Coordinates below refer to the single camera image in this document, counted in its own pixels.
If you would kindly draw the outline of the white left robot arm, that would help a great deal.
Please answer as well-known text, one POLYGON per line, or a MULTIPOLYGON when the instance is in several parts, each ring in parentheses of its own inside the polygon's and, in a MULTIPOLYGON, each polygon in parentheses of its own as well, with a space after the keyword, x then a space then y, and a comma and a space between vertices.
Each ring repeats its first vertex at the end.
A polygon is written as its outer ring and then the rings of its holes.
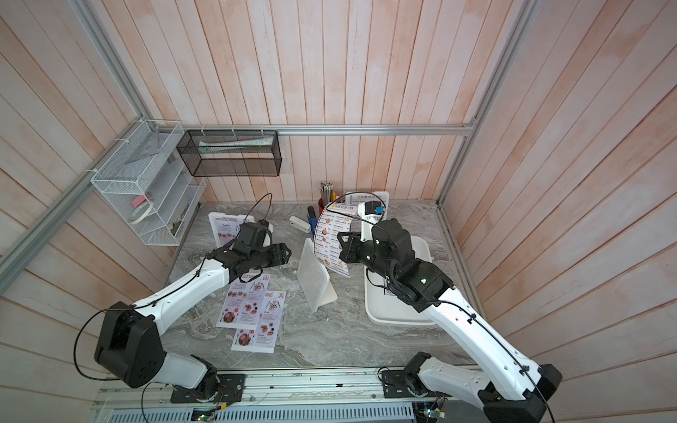
POLYGON ((106 309, 95 361, 130 388, 158 382, 184 389, 199 402, 215 399, 220 389, 215 366, 167 352, 161 337, 212 293, 287 264, 292 251, 285 243, 273 243, 272 233, 265 220, 246 222, 236 238, 207 253, 195 270, 171 285, 131 305, 118 302, 106 309))

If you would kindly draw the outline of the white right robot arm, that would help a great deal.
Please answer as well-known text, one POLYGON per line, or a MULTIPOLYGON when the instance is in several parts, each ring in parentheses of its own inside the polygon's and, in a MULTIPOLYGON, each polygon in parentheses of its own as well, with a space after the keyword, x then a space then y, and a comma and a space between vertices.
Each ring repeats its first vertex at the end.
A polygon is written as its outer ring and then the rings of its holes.
POLYGON ((472 371, 418 352, 398 372, 395 389, 414 396, 442 394, 482 410, 491 422, 539 422, 562 382, 551 364, 518 352, 465 299, 437 265, 416 256, 412 236, 398 220, 382 220, 371 235, 340 232, 340 260, 363 264, 407 306, 437 324, 479 366, 472 371))

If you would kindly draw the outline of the red special menu sheet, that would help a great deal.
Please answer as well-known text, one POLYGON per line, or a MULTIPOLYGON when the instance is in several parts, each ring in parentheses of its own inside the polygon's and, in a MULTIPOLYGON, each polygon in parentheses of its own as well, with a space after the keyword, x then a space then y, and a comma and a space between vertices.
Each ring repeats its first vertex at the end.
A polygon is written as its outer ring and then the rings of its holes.
POLYGON ((263 301, 270 280, 271 276, 264 273, 252 282, 243 283, 236 280, 231 283, 216 327, 255 329, 263 312, 263 301))
POLYGON ((272 354, 281 331, 287 293, 268 291, 241 307, 231 349, 236 352, 272 354))

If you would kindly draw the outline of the white menu holder front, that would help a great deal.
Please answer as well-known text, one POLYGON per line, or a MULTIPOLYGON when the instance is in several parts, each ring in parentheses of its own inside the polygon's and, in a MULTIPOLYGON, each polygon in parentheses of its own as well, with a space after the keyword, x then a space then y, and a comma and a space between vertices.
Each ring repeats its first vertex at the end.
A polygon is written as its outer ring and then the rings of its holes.
POLYGON ((374 201, 377 203, 377 210, 388 218, 388 206, 390 202, 390 193, 387 191, 376 191, 375 193, 353 193, 347 194, 344 198, 346 204, 363 204, 374 201))

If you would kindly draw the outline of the white menu holder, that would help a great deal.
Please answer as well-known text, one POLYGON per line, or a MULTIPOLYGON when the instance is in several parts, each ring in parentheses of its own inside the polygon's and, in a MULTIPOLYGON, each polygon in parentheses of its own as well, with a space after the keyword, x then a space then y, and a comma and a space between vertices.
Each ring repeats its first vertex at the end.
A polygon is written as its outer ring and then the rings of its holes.
POLYGON ((253 216, 245 216, 244 214, 230 215, 227 213, 217 213, 216 211, 209 213, 208 219, 217 248, 224 246, 236 238, 244 222, 256 221, 253 216))
POLYGON ((388 206, 390 202, 390 193, 387 191, 376 191, 375 193, 353 193, 347 194, 344 198, 346 204, 363 204, 374 201, 377 203, 377 210, 388 218, 388 206))
POLYGON ((316 258, 314 243, 310 238, 304 240, 296 276, 311 313, 315 313, 319 307, 337 301, 338 294, 331 284, 329 272, 316 258))

